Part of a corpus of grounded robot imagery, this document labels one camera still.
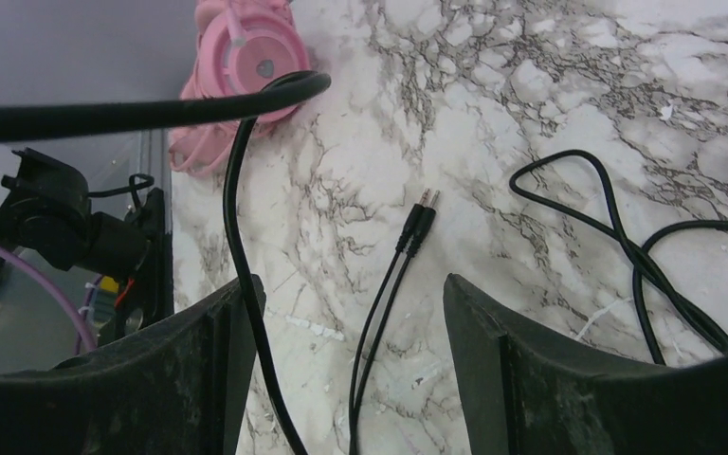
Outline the black blue headphones with cable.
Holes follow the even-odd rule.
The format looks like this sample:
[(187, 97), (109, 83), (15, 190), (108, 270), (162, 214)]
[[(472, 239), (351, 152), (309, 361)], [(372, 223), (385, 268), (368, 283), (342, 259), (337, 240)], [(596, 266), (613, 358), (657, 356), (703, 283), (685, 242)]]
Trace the black blue headphones with cable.
[[(308, 101), (324, 92), (330, 83), (327, 74), (303, 70), (281, 77), (261, 92), (228, 98), (0, 108), (0, 142), (97, 136), (221, 120), (240, 121), (241, 127), (227, 165), (223, 194), (224, 228), (243, 299), (248, 306), (264, 378), (282, 420), (284, 434), (299, 454), (305, 448), (283, 406), (262, 312), (252, 288), (252, 273), (238, 226), (236, 200), (246, 145), (257, 117)], [(728, 355), (728, 338), (722, 337), (719, 344), (721, 356)]]

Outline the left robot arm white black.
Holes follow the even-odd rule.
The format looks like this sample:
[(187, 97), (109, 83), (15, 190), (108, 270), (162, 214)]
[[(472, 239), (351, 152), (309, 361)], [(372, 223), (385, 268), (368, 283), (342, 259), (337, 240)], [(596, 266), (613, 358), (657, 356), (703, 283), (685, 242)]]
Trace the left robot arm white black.
[(14, 171), (0, 174), (0, 241), (40, 254), (53, 267), (88, 270), (116, 280), (121, 290), (116, 337), (128, 335), (134, 311), (147, 327), (173, 313), (172, 236), (165, 192), (148, 174), (124, 187), (90, 191), (75, 168), (26, 148), (11, 152)]

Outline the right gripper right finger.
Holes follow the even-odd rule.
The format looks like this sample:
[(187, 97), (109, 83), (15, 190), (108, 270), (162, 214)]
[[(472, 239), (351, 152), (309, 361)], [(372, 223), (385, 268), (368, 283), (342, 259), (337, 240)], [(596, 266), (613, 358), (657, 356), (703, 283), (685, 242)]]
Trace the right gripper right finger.
[(565, 337), (451, 274), (445, 322), (475, 454), (728, 454), (728, 355), (671, 368)]

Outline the pink headphones with cable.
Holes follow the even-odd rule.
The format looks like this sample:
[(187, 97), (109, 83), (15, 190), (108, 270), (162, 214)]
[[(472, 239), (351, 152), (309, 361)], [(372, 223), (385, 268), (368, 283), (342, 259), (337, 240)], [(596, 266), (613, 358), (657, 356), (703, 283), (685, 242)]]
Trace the pink headphones with cable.
[[(287, 1), (198, 1), (196, 58), (182, 100), (246, 95), (286, 74), (307, 70), (309, 57)], [(205, 176), (225, 164), (237, 121), (175, 127), (169, 158), (175, 172)]]

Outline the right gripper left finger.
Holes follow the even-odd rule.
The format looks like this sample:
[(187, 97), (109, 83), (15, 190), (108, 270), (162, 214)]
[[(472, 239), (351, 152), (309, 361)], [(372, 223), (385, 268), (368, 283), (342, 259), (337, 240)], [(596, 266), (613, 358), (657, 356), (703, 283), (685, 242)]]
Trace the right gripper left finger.
[(0, 454), (232, 454), (255, 358), (230, 282), (51, 370), (0, 375)]

